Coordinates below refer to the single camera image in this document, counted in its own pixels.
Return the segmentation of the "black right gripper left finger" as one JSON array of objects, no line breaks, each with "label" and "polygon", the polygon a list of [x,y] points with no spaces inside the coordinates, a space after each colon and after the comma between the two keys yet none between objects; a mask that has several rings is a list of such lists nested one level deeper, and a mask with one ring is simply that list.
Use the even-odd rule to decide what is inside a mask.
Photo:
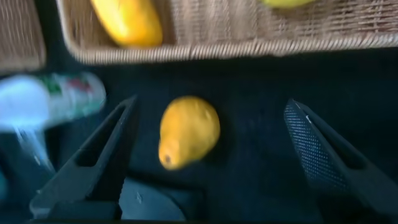
[{"label": "black right gripper left finger", "polygon": [[137,134],[132,96],[115,107],[30,202],[36,218],[119,218],[119,198]]}]

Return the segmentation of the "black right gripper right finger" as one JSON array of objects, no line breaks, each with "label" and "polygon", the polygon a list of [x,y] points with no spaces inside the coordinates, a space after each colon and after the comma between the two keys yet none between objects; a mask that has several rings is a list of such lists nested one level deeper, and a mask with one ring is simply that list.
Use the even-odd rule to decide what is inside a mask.
[{"label": "black right gripper right finger", "polygon": [[397,217],[397,184],[307,105],[290,99],[284,121],[308,185],[325,214]]}]

